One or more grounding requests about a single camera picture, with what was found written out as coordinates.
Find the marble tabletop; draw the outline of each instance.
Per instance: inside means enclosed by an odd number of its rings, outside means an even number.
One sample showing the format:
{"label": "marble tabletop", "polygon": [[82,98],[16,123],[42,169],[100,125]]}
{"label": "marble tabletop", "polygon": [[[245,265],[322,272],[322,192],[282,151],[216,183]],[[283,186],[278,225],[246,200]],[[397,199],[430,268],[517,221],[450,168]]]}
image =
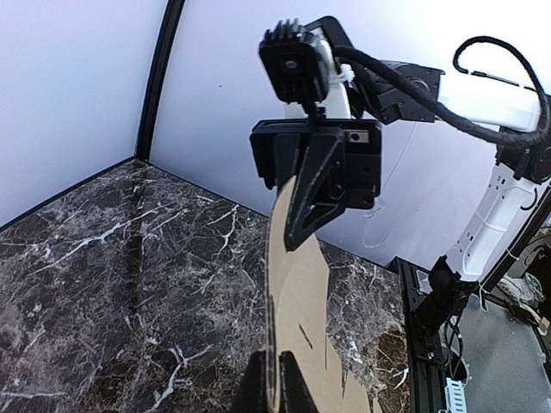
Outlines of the marble tabletop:
{"label": "marble tabletop", "polygon": [[[0,232],[0,412],[226,411],[263,346],[266,226],[133,160]],[[344,367],[408,412],[398,275],[322,250]]]}

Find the white backdrop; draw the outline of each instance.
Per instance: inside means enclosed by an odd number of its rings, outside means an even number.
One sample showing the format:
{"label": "white backdrop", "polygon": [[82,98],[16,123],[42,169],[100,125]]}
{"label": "white backdrop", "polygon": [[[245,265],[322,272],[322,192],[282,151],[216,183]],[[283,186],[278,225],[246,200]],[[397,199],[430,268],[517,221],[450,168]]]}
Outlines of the white backdrop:
{"label": "white backdrop", "polygon": [[0,225],[131,157],[166,0],[0,4]]}
{"label": "white backdrop", "polygon": [[[438,0],[188,0],[176,35],[152,149],[152,162],[261,213],[275,191],[257,178],[249,146],[261,119],[282,117],[257,56],[278,20],[303,23],[334,15],[355,47],[378,59],[452,71],[455,49],[468,37],[508,40],[533,64],[551,92],[545,1],[519,9],[494,1]],[[473,46],[461,63],[524,80],[507,52]],[[319,235],[380,264],[402,256],[431,267],[460,235],[490,177],[495,149],[444,124],[398,122],[383,130],[383,191],[372,211],[348,211]],[[511,239],[522,224],[517,217]]]}

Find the screw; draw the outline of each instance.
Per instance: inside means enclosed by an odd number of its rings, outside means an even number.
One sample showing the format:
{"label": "screw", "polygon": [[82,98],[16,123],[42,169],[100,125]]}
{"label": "screw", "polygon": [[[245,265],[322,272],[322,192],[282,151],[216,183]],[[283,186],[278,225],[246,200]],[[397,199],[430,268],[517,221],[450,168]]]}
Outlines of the screw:
{"label": "screw", "polygon": [[294,71],[299,65],[292,59],[285,61],[285,67],[287,67],[290,71]]}

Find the black marble surface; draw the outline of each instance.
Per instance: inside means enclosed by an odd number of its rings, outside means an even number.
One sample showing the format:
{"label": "black marble surface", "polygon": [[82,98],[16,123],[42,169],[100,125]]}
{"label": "black marble surface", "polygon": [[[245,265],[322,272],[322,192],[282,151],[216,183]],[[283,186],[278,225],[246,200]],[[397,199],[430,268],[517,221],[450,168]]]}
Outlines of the black marble surface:
{"label": "black marble surface", "polygon": [[[131,161],[1,232],[0,412],[227,410],[263,346],[266,224]],[[399,277],[322,249],[343,365],[409,411]]]}

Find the cable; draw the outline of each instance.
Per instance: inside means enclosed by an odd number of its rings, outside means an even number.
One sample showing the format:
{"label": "cable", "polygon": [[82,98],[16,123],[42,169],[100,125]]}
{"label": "cable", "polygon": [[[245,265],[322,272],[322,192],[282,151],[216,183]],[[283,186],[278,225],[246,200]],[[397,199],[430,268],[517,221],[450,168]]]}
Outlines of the cable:
{"label": "cable", "polygon": [[430,110],[433,114],[449,123],[451,126],[459,129],[462,132],[468,133],[476,138],[483,139],[486,142],[507,145],[513,147],[525,147],[531,146],[544,140],[550,129],[551,116],[549,115],[549,102],[543,87],[540,84],[532,66],[526,60],[526,58],[513,46],[505,43],[502,40],[490,38],[487,36],[480,36],[478,38],[472,38],[463,43],[458,49],[457,53],[461,54],[468,46],[478,42],[492,42],[498,46],[506,48],[511,52],[522,64],[523,68],[528,72],[530,80],[534,84],[538,100],[540,102],[540,119],[538,120],[537,128],[533,132],[529,133],[507,133],[507,132],[495,132],[482,126],[474,124],[471,120],[464,118],[458,114],[455,114],[437,99],[435,99],[427,90],[421,89],[415,84],[411,83],[407,77],[401,73],[391,69],[378,59],[374,59],[364,52],[360,52],[351,47],[336,46],[333,49],[333,55],[340,58],[348,59],[358,63],[384,78],[387,82],[393,85],[396,89],[410,96],[415,102],[419,103],[424,108]]}
{"label": "cable", "polygon": [[520,209],[523,211],[529,211],[537,204],[537,188],[534,188],[534,201],[529,206],[521,206]]}

